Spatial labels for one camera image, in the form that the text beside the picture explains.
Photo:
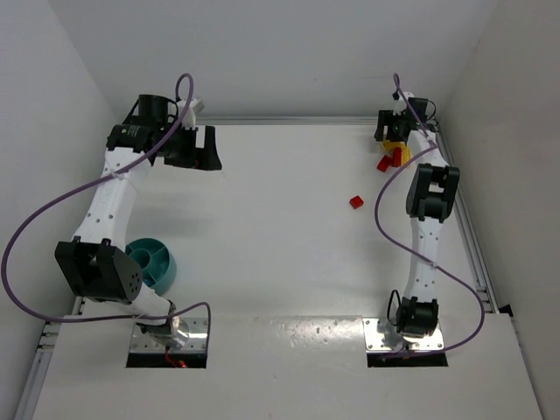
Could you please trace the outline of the yellow small lego brick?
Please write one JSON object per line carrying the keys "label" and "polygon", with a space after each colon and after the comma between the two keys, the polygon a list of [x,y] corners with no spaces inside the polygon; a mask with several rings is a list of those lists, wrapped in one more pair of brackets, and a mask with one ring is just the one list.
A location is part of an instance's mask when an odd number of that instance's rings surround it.
{"label": "yellow small lego brick", "polygon": [[381,146],[386,152],[391,152],[395,148],[401,148],[401,149],[405,148],[406,144],[404,142],[394,142],[394,141],[389,141],[387,139],[384,139],[381,142]]}

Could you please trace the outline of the yellow long lego brick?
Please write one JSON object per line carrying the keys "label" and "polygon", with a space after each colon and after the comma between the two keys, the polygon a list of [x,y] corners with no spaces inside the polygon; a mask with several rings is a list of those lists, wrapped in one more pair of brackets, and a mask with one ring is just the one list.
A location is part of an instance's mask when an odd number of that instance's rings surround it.
{"label": "yellow long lego brick", "polygon": [[401,145],[399,149],[401,151],[400,166],[403,167],[410,161],[412,154],[410,148],[406,145]]}

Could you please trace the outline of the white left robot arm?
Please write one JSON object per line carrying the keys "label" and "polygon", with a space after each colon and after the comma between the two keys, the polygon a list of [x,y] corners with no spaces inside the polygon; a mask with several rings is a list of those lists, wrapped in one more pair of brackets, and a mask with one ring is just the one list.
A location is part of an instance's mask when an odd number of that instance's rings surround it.
{"label": "white left robot arm", "polygon": [[157,158],[166,165],[202,171],[222,168],[215,128],[205,128],[197,147],[196,115],[200,98],[172,101],[139,95],[133,109],[109,133],[102,174],[87,214],[71,241],[61,241],[55,259],[75,296],[119,305],[136,317],[140,331],[165,347],[179,338],[175,305],[150,284],[158,273],[149,270],[161,249],[135,260],[126,249],[126,232],[137,193]]}

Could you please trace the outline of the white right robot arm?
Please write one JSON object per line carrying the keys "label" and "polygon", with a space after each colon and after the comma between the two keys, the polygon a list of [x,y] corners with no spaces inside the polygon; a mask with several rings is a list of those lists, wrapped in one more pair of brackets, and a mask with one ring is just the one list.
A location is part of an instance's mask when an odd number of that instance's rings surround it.
{"label": "white right robot arm", "polygon": [[416,167],[405,201],[412,228],[409,280],[396,310],[394,325],[404,335],[431,335],[438,324],[436,293],[439,235],[451,215],[460,170],[443,158],[436,133],[427,127],[428,100],[410,92],[392,94],[395,105],[378,114],[377,142],[407,146]]}

